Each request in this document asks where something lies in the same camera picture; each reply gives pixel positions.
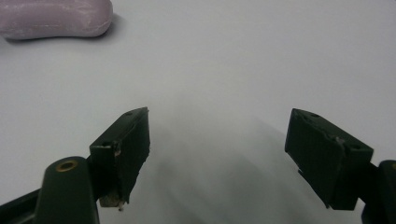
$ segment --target screw hole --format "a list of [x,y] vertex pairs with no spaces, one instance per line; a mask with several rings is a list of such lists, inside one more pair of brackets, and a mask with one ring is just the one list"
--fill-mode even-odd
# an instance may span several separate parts
[[64,161],[56,166],[56,171],[66,172],[74,169],[77,166],[77,161]]

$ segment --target white table surface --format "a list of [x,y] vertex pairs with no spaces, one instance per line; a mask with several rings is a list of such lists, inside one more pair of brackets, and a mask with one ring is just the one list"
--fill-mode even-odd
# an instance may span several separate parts
[[0,39],[0,203],[148,106],[151,153],[101,223],[361,223],[284,152],[290,111],[396,159],[396,2],[114,0],[103,37]]

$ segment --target black plastic part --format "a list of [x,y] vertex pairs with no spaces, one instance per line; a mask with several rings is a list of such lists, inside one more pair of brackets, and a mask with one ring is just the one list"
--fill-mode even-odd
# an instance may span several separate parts
[[35,204],[37,203],[37,189],[31,193],[23,195],[9,203],[0,206],[0,223],[3,224],[29,224],[33,223],[35,217]]
[[95,197],[104,207],[129,202],[140,168],[149,156],[149,111],[146,107],[124,113],[90,146],[87,159]]
[[359,197],[359,172],[373,149],[317,114],[293,109],[285,150],[327,207],[353,210]]
[[396,224],[396,161],[379,164],[378,189],[389,223]]
[[88,164],[84,158],[65,158],[47,168],[34,223],[99,223]]

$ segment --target brass insert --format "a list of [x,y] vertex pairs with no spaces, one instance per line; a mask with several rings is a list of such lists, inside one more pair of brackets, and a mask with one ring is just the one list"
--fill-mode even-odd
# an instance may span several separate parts
[[66,172],[69,170],[73,170],[77,165],[77,161],[63,161],[56,166],[56,171]]

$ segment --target pink object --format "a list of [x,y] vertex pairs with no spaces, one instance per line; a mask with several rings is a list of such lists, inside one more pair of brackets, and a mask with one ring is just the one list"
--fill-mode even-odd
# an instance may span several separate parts
[[110,0],[0,0],[0,35],[93,37],[108,29],[112,15]]

